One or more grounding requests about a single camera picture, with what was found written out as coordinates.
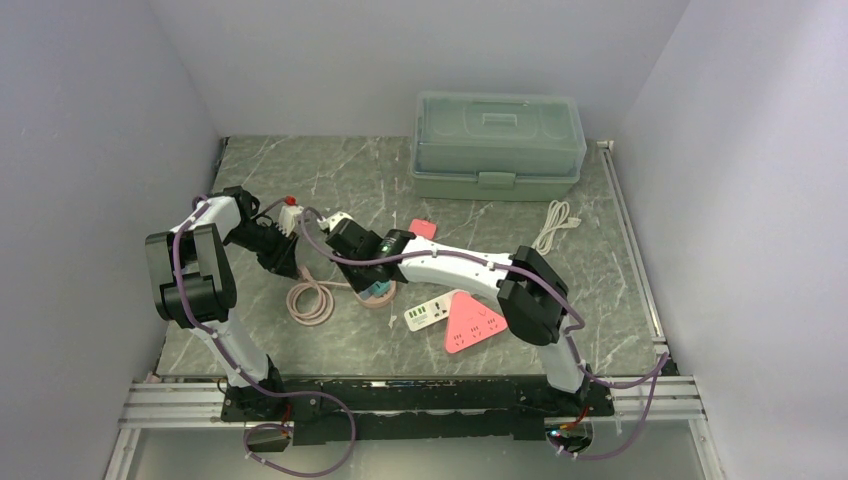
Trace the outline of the round pink socket hub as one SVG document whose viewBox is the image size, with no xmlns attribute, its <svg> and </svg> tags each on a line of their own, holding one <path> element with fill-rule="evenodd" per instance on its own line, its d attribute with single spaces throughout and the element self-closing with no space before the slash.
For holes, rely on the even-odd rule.
<svg viewBox="0 0 848 480">
<path fill-rule="evenodd" d="M 371 297 L 368 293 L 368 287 L 366 290 L 356 293 L 356 300 L 368 309 L 379 309 L 388 306 L 393 301 L 397 293 L 397 283 L 395 281 L 387 282 L 391 282 L 391 288 L 384 296 Z"/>
</svg>

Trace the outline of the pink plug adapter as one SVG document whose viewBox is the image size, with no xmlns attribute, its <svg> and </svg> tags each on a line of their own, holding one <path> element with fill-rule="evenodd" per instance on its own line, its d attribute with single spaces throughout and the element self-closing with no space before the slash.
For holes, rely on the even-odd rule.
<svg viewBox="0 0 848 480">
<path fill-rule="evenodd" d="M 433 240 L 437 232 L 437 225 L 428 220 L 415 218 L 410 222 L 408 230 L 416 236 Z"/>
</svg>

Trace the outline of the teal charger cube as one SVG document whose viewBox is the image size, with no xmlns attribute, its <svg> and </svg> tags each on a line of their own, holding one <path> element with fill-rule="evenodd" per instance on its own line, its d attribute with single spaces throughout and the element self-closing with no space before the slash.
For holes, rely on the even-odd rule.
<svg viewBox="0 0 848 480">
<path fill-rule="evenodd" d="M 371 297 L 382 297 L 390 290 L 390 288 L 391 282 L 375 282 L 369 287 L 368 293 Z"/>
</svg>

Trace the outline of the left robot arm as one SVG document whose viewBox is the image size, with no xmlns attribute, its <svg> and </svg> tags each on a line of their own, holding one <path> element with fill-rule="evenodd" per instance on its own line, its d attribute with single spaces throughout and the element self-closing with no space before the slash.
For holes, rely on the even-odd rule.
<svg viewBox="0 0 848 480">
<path fill-rule="evenodd" d="M 178 226 L 146 238 L 152 297 L 163 320 L 189 330 L 216 355 L 238 397 L 248 396 L 248 407 L 272 420 L 285 411 L 288 394 L 234 312 L 237 286 L 225 251 L 230 244 L 253 253 L 272 274 L 298 275 L 296 234 L 262 213 L 257 197 L 234 186 L 199 197 Z"/>
</svg>

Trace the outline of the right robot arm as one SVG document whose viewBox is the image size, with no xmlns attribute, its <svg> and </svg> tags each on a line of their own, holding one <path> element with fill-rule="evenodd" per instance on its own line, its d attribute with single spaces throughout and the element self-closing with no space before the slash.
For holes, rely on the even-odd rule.
<svg viewBox="0 0 848 480">
<path fill-rule="evenodd" d="M 326 255 L 357 291 L 376 282 L 427 283 L 496 302 L 510 332 L 536 346 L 555 409 L 574 415 L 588 404 L 586 375 L 563 331 L 570 313 L 568 288 L 533 248 L 481 253 L 441 245 L 406 230 L 380 236 L 344 213 L 321 219 L 318 225 L 326 235 Z"/>
</svg>

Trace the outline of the white power strip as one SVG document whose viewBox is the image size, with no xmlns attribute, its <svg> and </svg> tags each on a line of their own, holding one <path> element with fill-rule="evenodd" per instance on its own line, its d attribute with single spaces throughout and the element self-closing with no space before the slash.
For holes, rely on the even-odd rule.
<svg viewBox="0 0 848 480">
<path fill-rule="evenodd" d="M 463 290 L 451 290 L 407 309 L 403 318 L 411 332 L 417 332 L 445 320 L 450 312 L 453 297 Z"/>
</svg>

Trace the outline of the pink triangular socket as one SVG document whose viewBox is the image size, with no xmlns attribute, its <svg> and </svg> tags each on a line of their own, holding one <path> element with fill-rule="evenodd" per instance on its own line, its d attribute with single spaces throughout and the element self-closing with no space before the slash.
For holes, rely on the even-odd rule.
<svg viewBox="0 0 848 480">
<path fill-rule="evenodd" d="M 460 291 L 451 299 L 444 347 L 447 353 L 456 354 L 507 329 L 503 316 Z"/>
</svg>

